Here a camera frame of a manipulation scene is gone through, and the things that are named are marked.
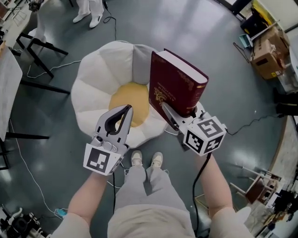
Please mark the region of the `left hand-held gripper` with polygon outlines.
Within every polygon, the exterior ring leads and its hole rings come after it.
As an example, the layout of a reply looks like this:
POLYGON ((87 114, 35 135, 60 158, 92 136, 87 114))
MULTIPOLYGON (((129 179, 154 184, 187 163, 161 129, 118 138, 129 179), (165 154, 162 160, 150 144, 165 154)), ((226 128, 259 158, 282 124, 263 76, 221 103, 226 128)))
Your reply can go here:
POLYGON ((126 139, 133 117, 131 105, 115 107, 98 120, 92 140, 86 144, 83 167, 98 174, 111 175, 130 149, 126 139))

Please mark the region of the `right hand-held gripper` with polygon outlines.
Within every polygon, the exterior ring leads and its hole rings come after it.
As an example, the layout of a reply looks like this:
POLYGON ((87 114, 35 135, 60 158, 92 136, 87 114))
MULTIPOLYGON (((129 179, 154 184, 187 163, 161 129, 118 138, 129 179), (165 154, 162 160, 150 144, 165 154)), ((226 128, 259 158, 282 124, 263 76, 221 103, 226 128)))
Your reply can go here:
POLYGON ((218 149, 227 133, 227 127, 216 116, 205 111, 197 103, 192 117, 181 117, 170 105, 163 102, 162 109, 168 124, 179 130, 178 140, 184 151, 192 150, 197 155, 207 155, 218 149))

